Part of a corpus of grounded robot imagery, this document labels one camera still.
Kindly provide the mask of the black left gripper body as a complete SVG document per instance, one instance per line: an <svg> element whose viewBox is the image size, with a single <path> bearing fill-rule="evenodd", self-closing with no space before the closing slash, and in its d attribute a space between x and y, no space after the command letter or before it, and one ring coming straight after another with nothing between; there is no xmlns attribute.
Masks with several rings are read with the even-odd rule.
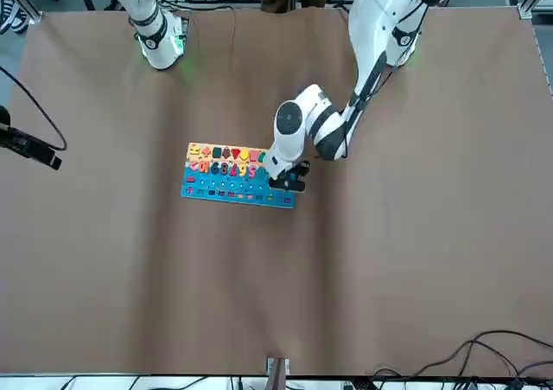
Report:
<svg viewBox="0 0 553 390"><path fill-rule="evenodd" d="M276 179L269 178L268 184L273 189L289 192L304 192L306 183L303 178L310 171L309 161L300 161L292 168L282 171Z"/></svg>

